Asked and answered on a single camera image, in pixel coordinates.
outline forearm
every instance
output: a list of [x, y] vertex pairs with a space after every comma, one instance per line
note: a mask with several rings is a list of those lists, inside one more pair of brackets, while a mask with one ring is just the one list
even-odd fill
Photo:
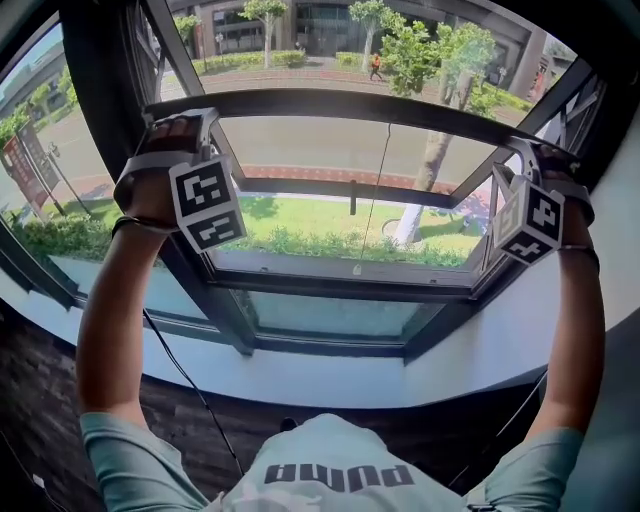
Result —
[[561, 307], [549, 361], [546, 397], [574, 407], [586, 429], [604, 365], [604, 310], [594, 262], [584, 253], [560, 253]]
[[85, 411], [138, 401], [142, 376], [142, 308], [164, 236], [123, 226], [109, 248], [80, 326], [78, 392]]
[[[565, 208], [563, 245], [591, 247], [575, 203]], [[549, 360], [547, 390], [529, 436], [557, 426], [586, 431], [604, 366], [604, 307], [595, 262], [580, 251], [560, 251], [560, 314]]]

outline dark wall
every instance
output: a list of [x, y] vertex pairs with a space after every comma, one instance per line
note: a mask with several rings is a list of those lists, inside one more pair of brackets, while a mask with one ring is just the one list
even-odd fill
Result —
[[[78, 428], [74, 390], [74, 350], [23, 319], [0, 302], [0, 426], [29, 474], [37, 474], [68, 510], [102, 510], [93, 470], [84, 453]], [[506, 423], [531, 385], [477, 393], [430, 406], [402, 410], [341, 410], [345, 419], [375, 430], [389, 450], [448, 483]], [[325, 410], [287, 407], [207, 394], [245, 469], [262, 443], [279, 430], [280, 421], [299, 421]], [[198, 488], [210, 499], [237, 482], [234, 461], [215, 425], [192, 390], [144, 378], [142, 407], [151, 430], [183, 454], [183, 464]], [[531, 403], [514, 422], [491, 456], [482, 458], [457, 490], [463, 492], [488, 472], [500, 454], [526, 432], [537, 404]], [[3, 510], [42, 510], [35, 496], [27, 506], [24, 489], [35, 488], [22, 478], [0, 438], [3, 469], [14, 480], [0, 479]], [[15, 509], [7, 505], [19, 498]]]

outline tree trunk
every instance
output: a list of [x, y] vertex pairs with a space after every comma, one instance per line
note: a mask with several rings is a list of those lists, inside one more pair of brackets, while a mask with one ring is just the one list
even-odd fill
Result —
[[264, 28], [264, 69], [267, 69], [271, 66], [271, 33], [273, 32], [273, 20], [269, 13], [265, 18]]
[[[466, 72], [460, 74], [458, 83], [456, 84], [456, 91], [451, 98], [451, 108], [464, 110], [469, 100], [469, 95], [471, 94], [472, 84], [473, 75]], [[424, 160], [420, 169], [418, 169], [418, 175], [413, 183], [415, 190], [431, 191], [438, 179], [438, 173], [449, 149], [451, 139], [453, 139], [453, 135], [451, 134], [429, 131]], [[423, 209], [424, 207], [422, 205], [408, 204], [406, 206], [402, 218], [398, 223], [398, 227], [396, 228], [396, 232], [393, 235], [393, 240], [398, 246], [406, 246], [413, 241], [415, 232], [420, 225]]]
[[371, 58], [371, 45], [373, 44], [373, 34], [376, 31], [375, 25], [372, 23], [367, 27], [367, 39], [364, 42], [364, 55], [362, 56], [362, 72], [369, 71], [369, 59]]
[[444, 67], [440, 68], [440, 82], [438, 84], [438, 100], [442, 105], [448, 105], [448, 91], [449, 91], [449, 73], [445, 71]]

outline red sign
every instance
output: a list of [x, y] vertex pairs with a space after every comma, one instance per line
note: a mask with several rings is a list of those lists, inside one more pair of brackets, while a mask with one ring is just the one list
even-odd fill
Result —
[[3, 163], [7, 174], [18, 184], [31, 208], [40, 218], [46, 220], [41, 208], [49, 195], [38, 180], [20, 139], [15, 135], [4, 146]]

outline black cable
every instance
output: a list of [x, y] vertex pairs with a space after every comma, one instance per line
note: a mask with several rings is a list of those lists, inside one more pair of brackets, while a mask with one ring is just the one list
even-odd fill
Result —
[[46, 487], [40, 487], [33, 481], [33, 478], [31, 477], [27, 469], [22, 465], [22, 461], [20, 460], [20, 457], [18, 457], [18, 454], [15, 452], [15, 450], [13, 449], [13, 446], [11, 446], [11, 443], [9, 442], [9, 440], [7, 439], [7, 436], [4, 434], [2, 430], [0, 430], [0, 435], [2, 435], [2, 438], [4, 439], [4, 442], [7, 445], [7, 448], [9, 448], [11, 455], [13, 455], [13, 458], [16, 460], [16, 462], [18, 463], [18, 466], [20, 466], [20, 469], [22, 469], [22, 472], [25, 474], [25, 476], [27, 477], [27, 480], [29, 480], [31, 485], [33, 485], [34, 487], [37, 487], [38, 489], [41, 489], [44, 492], [45, 497], [56, 508], [56, 510], [58, 510], [59, 512], [69, 512], [66, 508], [64, 508], [62, 505], [60, 505], [60, 503], [58, 503], [56, 500], [54, 500], [51, 497]]
[[216, 427], [218, 427], [218, 431], [220, 432], [220, 435], [222, 436], [222, 439], [224, 440], [225, 444], [227, 445], [227, 449], [229, 450], [229, 453], [231, 454], [233, 459], [236, 461], [236, 465], [238, 466], [238, 471], [240, 472], [240, 478], [242, 478], [244, 476], [244, 471], [242, 470], [242, 466], [240, 465], [240, 461], [238, 460], [238, 457], [236, 456], [236, 452], [233, 450], [233, 447], [231, 446], [231, 443], [229, 442], [229, 439], [227, 438], [226, 434], [224, 433], [224, 430], [222, 430], [222, 426], [218, 422], [218, 418], [216, 417], [215, 413], [213, 412], [213, 410], [209, 406], [209, 403], [207, 402], [207, 399], [204, 397], [204, 395], [202, 394], [202, 392], [200, 391], [198, 386], [196, 386], [196, 383], [193, 382], [193, 380], [191, 380], [191, 377], [189, 377], [189, 375], [187, 375], [187, 372], [185, 372], [183, 370], [182, 366], [180, 366], [180, 363], [178, 363], [177, 359], [173, 355], [173, 352], [171, 352], [171, 349], [169, 348], [169, 345], [167, 345], [167, 342], [162, 337], [162, 334], [160, 334], [160, 331], [156, 327], [156, 324], [153, 322], [153, 320], [151, 320], [151, 317], [149, 316], [149, 313], [147, 313], [147, 310], [143, 309], [142, 310], [142, 314], [144, 315], [145, 319], [147, 320], [148, 324], [151, 326], [153, 331], [158, 336], [158, 339], [160, 340], [160, 343], [162, 344], [162, 347], [164, 348], [165, 352], [167, 353], [167, 356], [169, 356], [169, 359], [171, 360], [171, 362], [178, 369], [178, 371], [180, 372], [180, 375], [182, 375], [185, 379], [187, 379], [189, 384], [191, 384], [191, 386], [193, 387], [193, 389], [197, 393], [198, 397], [200, 398], [200, 401], [202, 402], [202, 405], [204, 405], [204, 408], [207, 411], [209, 411], [209, 414], [213, 418], [213, 422], [216, 424]]
[[487, 453], [489, 451], [489, 448], [491, 448], [491, 446], [493, 445], [493, 443], [495, 442], [496, 439], [498, 439], [505, 430], [507, 430], [507, 428], [509, 427], [509, 425], [511, 425], [511, 423], [513, 423], [513, 420], [516, 419], [516, 417], [518, 416], [518, 414], [520, 414], [520, 412], [522, 412], [522, 409], [524, 409], [526, 407], [526, 405], [529, 403], [529, 400], [531, 400], [531, 398], [533, 398], [533, 396], [536, 394], [536, 392], [538, 391], [538, 389], [540, 388], [540, 385], [542, 384], [542, 382], [545, 380], [545, 378], [547, 377], [547, 372], [548, 370], [545, 370], [542, 375], [540, 375], [540, 377], [538, 377], [538, 380], [536, 381], [535, 385], [533, 386], [533, 389], [531, 390], [531, 393], [529, 393], [529, 396], [527, 396], [527, 398], [524, 399], [524, 402], [522, 402], [522, 405], [518, 408], [518, 410], [513, 414], [513, 416], [511, 416], [511, 418], [509, 419], [509, 421], [507, 421], [507, 423], [505, 423], [504, 427], [502, 427], [500, 429], [500, 432], [498, 432], [493, 439], [491, 439], [491, 441], [489, 441], [486, 446], [482, 449], [482, 451], [480, 452], [480, 454], [474, 459], [472, 460], [469, 464], [467, 464], [465, 466], [465, 468], [460, 471], [460, 473], [457, 474], [457, 476], [451, 480], [451, 483], [449, 484], [449, 488], [451, 488], [451, 486], [453, 484], [455, 484], [460, 477], [462, 477], [462, 475], [464, 475], [471, 466], [473, 466], [473, 464], [475, 462], [478, 461], [478, 459], [482, 458], [482, 456]]
[[371, 216], [373, 215], [373, 206], [376, 203], [376, 197], [378, 195], [378, 186], [380, 185], [380, 178], [382, 177], [382, 167], [384, 166], [384, 159], [387, 156], [387, 148], [389, 147], [389, 139], [391, 138], [391, 123], [387, 124], [387, 140], [384, 143], [384, 151], [382, 152], [382, 160], [380, 160], [380, 170], [378, 171], [378, 179], [376, 180], [376, 188], [373, 189], [373, 198], [371, 199], [371, 209], [369, 210], [369, 219], [367, 220], [367, 228], [364, 230], [364, 240], [362, 241], [362, 251], [360, 251], [360, 260], [364, 256], [364, 250], [367, 246], [367, 234], [369, 233], [369, 225], [371, 224]]

